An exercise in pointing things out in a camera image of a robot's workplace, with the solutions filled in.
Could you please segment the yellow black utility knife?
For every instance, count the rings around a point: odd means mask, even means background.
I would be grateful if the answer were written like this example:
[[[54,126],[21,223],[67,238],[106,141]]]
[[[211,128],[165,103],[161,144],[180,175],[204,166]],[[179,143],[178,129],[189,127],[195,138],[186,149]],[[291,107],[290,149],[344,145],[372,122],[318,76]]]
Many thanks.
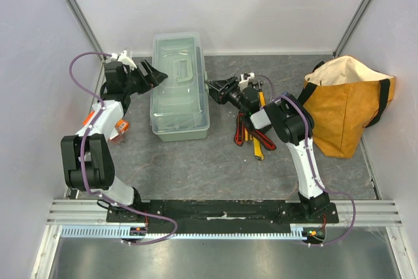
[[[255,158],[259,161],[263,161],[265,157],[261,149],[261,143],[255,137],[253,137],[253,150]]]
[[[248,144],[253,142],[252,134],[247,129],[245,130],[245,140]]]

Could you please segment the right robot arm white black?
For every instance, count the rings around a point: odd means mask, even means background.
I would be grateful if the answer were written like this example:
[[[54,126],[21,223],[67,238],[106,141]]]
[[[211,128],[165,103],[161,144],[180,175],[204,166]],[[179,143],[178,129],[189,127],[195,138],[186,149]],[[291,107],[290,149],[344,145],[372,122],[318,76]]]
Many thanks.
[[[318,174],[312,148],[314,120],[309,112],[290,93],[281,99],[265,102],[260,82],[250,75],[241,78],[232,76],[226,80],[207,80],[210,97],[219,105],[232,104],[238,109],[234,142],[242,146],[246,139],[253,139],[255,155],[262,159],[261,147],[276,149],[274,142],[266,136],[273,129],[278,138],[288,147],[298,177],[298,211],[309,223],[317,219],[325,223],[336,213],[331,207],[329,194]]]

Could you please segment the aluminium rail frame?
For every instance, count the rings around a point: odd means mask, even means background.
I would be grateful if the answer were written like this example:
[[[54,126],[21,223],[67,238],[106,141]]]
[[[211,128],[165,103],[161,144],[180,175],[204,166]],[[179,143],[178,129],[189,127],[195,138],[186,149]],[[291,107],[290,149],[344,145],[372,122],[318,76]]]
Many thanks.
[[[325,232],[332,227],[351,231],[356,227],[386,228],[396,264],[403,278],[416,278],[416,268],[409,256],[402,235],[402,222],[393,201],[384,200],[336,200],[339,222],[323,224],[292,223],[291,227],[303,228],[306,240],[295,240],[309,247],[322,246],[323,241],[315,232]],[[135,231],[167,233],[163,238],[172,239],[178,224],[171,218],[147,214],[141,219],[123,220],[109,214],[95,199],[56,199],[48,215],[46,229],[32,270],[33,278],[46,278],[52,271],[53,256],[57,252],[58,239],[64,225],[111,225],[134,227]]]

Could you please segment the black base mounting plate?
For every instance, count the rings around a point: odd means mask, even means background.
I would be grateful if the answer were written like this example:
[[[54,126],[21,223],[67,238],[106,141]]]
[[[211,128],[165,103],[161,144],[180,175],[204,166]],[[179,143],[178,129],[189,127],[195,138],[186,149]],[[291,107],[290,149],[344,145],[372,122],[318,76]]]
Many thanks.
[[[151,200],[139,210],[173,219],[181,233],[286,232],[292,223],[339,222],[334,203],[314,214],[300,202],[282,200]]]

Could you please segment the orange screw box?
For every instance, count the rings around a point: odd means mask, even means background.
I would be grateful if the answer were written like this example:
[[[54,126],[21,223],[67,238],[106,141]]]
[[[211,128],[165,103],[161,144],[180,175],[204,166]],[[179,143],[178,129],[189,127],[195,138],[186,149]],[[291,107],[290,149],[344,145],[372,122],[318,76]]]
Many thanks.
[[[109,141],[113,143],[122,142],[128,129],[129,123],[126,120],[120,119],[112,131]]]

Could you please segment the green translucent tool box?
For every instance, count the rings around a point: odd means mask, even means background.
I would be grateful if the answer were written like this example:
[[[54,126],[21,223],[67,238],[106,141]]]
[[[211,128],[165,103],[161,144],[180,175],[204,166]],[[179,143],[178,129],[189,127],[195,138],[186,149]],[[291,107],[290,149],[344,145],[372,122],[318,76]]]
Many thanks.
[[[152,66],[168,76],[152,90],[150,125],[153,133],[163,142],[206,138],[210,111],[199,34],[156,35]]]

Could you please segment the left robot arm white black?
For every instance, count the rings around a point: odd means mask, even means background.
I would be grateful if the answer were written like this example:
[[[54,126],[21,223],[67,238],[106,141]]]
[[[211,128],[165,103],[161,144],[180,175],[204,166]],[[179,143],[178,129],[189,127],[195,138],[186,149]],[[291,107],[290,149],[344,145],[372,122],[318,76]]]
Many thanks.
[[[105,82],[83,128],[61,139],[61,157],[66,185],[99,198],[109,214],[137,222],[144,207],[136,188],[117,176],[108,141],[123,134],[123,120],[133,94],[142,95],[160,84],[167,74],[142,60],[111,61],[104,66]]]

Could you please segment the mustard canvas tote bag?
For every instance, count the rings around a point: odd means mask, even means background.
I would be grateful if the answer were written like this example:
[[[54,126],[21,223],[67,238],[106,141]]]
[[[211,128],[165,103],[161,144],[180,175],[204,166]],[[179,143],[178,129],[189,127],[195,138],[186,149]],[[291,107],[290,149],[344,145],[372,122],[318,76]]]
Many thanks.
[[[364,130],[393,100],[396,77],[352,56],[319,63],[304,77],[298,101],[314,120],[313,141],[328,157],[353,157]]]

